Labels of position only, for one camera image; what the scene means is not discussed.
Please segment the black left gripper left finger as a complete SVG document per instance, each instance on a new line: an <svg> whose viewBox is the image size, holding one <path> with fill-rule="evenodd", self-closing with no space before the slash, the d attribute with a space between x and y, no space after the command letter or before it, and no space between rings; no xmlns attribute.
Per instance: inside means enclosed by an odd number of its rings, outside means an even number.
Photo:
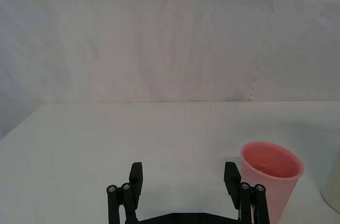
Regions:
<svg viewBox="0 0 340 224"><path fill-rule="evenodd" d="M143 183L142 163L134 162L131 166L129 181L121 187L109 185L106 188L108 202L108 223L120 223L119 208L125 210L125 223L138 223L136 209Z"/></svg>

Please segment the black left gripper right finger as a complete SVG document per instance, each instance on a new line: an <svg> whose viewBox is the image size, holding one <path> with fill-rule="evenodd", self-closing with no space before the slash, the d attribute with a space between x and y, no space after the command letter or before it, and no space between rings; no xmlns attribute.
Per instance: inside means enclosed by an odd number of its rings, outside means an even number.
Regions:
<svg viewBox="0 0 340 224"><path fill-rule="evenodd" d="M251 186L242 182L234 162L225 163L224 182L233 205L238 210L239 223L270 223L264 185Z"/></svg>

